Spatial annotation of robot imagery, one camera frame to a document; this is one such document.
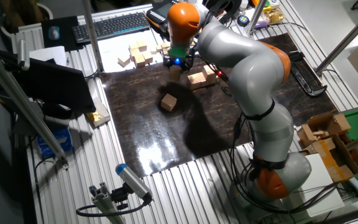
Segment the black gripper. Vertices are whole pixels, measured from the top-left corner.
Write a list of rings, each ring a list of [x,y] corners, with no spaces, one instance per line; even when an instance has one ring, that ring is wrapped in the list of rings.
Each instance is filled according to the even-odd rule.
[[[163,65],[165,66],[168,76],[170,75],[170,68],[173,66],[180,67],[182,69],[182,75],[186,74],[193,67],[194,61],[194,55],[187,55],[185,58],[172,57],[169,55],[163,56]]]

